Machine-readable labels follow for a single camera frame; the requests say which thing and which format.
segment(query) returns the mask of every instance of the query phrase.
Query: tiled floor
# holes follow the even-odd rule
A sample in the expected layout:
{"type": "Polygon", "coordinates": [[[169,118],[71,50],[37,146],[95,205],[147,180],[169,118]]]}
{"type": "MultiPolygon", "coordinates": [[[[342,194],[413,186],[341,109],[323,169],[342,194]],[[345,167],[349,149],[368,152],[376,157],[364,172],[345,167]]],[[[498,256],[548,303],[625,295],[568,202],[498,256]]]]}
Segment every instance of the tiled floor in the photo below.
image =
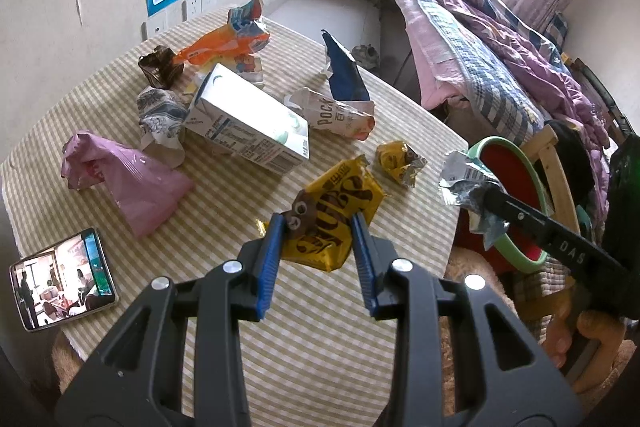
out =
{"type": "Polygon", "coordinates": [[[320,31],[327,30],[348,50],[380,49],[379,10],[367,0],[288,0],[270,18],[321,44],[320,31]]]}

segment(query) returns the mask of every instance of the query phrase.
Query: phone screen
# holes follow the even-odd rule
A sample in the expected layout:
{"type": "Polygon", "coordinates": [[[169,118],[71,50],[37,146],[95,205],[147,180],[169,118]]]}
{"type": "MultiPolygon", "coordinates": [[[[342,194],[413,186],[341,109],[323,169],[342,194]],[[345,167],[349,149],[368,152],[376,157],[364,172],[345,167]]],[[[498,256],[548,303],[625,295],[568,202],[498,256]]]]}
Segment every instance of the phone screen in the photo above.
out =
{"type": "Polygon", "coordinates": [[[14,264],[11,277],[27,330],[47,328],[116,301],[95,229],[83,230],[14,264]]]}

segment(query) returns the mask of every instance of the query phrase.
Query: yellow candy wrapper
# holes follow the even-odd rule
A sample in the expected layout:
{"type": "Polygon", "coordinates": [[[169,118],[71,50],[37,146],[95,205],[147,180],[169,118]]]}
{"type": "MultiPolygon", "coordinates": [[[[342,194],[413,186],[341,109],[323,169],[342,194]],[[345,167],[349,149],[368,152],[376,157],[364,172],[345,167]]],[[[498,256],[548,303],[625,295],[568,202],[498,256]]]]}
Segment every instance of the yellow candy wrapper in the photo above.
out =
{"type": "Polygon", "coordinates": [[[351,217],[371,222],[385,197],[364,156],[343,160],[301,190],[285,212],[288,237],[282,259],[331,272],[351,251],[351,217]]]}
{"type": "Polygon", "coordinates": [[[427,160],[403,141],[385,143],[376,149],[376,158],[389,176],[405,187],[415,187],[415,177],[427,160]]]}

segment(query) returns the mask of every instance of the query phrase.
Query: checkered tablecloth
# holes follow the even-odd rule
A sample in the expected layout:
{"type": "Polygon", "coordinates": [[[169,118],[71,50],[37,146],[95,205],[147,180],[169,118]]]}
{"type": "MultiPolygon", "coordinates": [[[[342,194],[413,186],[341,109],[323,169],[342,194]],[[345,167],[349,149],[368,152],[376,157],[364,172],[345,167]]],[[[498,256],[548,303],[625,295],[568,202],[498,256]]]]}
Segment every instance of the checkered tablecloth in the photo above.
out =
{"type": "MultiPolygon", "coordinates": [[[[80,192],[60,178],[62,146],[88,129],[137,146],[136,95],[146,86],[138,57],[157,44],[179,50],[226,22],[226,10],[202,16],[144,42],[115,59],[57,103],[2,163],[2,190],[22,256],[96,226],[120,293],[117,307],[64,327],[85,359],[124,309],[153,277],[180,282],[201,277],[242,243],[258,237],[256,219],[285,210],[300,188],[344,158],[372,159],[384,142],[404,139],[429,164],[414,190],[380,177],[388,197],[371,225],[391,239],[401,256],[442,276],[458,210],[444,207],[438,175],[444,155],[466,143],[421,107],[380,79],[363,72],[376,102],[376,127],[366,142],[311,131],[311,160],[277,176],[239,157],[212,154],[204,138],[188,133],[180,170],[195,189],[152,235],[133,238],[103,186],[80,192]]],[[[302,86],[328,92],[319,74],[324,49],[268,21],[271,43],[261,53],[266,91],[282,99],[302,86]]],[[[193,412],[193,347],[190,325],[185,359],[185,413],[193,412]]],[[[395,330],[375,323],[362,305],[353,258],[333,273],[282,263],[273,303],[260,324],[242,324],[248,400],[256,426],[372,425],[388,397],[395,330]]]]}

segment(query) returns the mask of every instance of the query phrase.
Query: pink wrapper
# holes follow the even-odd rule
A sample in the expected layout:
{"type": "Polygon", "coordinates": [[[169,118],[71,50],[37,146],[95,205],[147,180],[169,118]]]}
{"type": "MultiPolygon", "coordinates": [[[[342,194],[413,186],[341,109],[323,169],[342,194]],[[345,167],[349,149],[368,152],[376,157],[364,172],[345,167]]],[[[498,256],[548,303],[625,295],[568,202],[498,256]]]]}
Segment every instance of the pink wrapper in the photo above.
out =
{"type": "Polygon", "coordinates": [[[181,172],[88,131],[74,134],[62,153],[60,174],[68,187],[79,190],[105,182],[136,237],[164,223],[193,188],[181,172]]]}

